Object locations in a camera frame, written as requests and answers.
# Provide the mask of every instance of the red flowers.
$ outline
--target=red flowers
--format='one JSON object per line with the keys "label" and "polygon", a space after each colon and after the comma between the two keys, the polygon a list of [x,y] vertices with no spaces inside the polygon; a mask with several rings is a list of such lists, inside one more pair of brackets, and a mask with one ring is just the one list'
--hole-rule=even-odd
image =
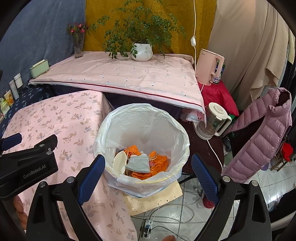
{"label": "red flowers", "polygon": [[78,34],[83,34],[89,29],[89,26],[86,23],[74,23],[74,25],[69,24],[67,27],[67,32],[73,35],[74,38],[77,38]]}

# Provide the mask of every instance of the pink tablecloth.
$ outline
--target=pink tablecloth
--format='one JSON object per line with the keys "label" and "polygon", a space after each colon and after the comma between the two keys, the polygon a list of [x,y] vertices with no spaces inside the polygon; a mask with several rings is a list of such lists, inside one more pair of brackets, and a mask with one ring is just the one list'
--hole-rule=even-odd
{"label": "pink tablecloth", "polygon": [[66,85],[136,96],[205,113],[191,56],[153,55],[147,62],[111,59],[109,53],[84,52],[50,67],[30,84]]}
{"label": "pink tablecloth", "polygon": [[[19,110],[11,119],[3,137],[20,132],[22,143],[9,152],[28,149],[52,134],[58,137],[54,154],[59,170],[46,178],[48,184],[76,176],[94,160],[93,143],[99,127],[111,111],[101,92],[81,91],[43,100]],[[19,196],[28,214],[38,184]],[[58,202],[64,225],[72,239],[72,230],[64,205]],[[122,193],[109,187],[102,176],[90,198],[83,204],[90,222],[103,240],[136,240],[134,224]]]}

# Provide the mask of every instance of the white plastic bag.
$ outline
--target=white plastic bag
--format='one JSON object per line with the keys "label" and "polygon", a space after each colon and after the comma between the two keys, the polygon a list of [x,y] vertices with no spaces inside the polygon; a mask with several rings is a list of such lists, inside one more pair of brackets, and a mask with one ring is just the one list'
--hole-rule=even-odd
{"label": "white plastic bag", "polygon": [[[112,168],[117,149],[136,145],[146,154],[155,150],[166,155],[170,165],[145,180],[118,175]],[[150,104],[121,106],[102,122],[94,142],[94,156],[105,157],[105,176],[108,185],[136,197],[151,196],[181,176],[189,157],[189,138],[185,129],[166,111]]]}

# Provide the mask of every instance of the blue floral fabric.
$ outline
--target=blue floral fabric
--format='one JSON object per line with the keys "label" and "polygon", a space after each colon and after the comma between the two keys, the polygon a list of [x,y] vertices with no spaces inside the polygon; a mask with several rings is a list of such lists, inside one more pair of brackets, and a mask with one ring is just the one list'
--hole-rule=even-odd
{"label": "blue floral fabric", "polygon": [[34,104],[44,99],[56,96],[55,92],[49,85],[29,85],[26,86],[20,93],[20,97],[15,100],[14,104],[10,107],[4,119],[0,123],[0,138],[2,138],[8,123],[14,114],[28,105]]}

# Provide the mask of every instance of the glass kettle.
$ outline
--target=glass kettle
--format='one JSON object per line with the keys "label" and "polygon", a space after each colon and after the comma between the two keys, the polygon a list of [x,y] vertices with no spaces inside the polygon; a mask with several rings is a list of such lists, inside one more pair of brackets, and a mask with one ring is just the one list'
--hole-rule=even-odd
{"label": "glass kettle", "polygon": [[213,126],[215,136],[221,136],[232,121],[226,110],[214,102],[205,107],[205,114],[207,116],[207,125]]}
{"label": "glass kettle", "polygon": [[221,136],[232,121],[226,110],[214,102],[205,106],[205,113],[207,125],[203,121],[194,125],[196,134],[203,140],[210,140],[213,135]]}

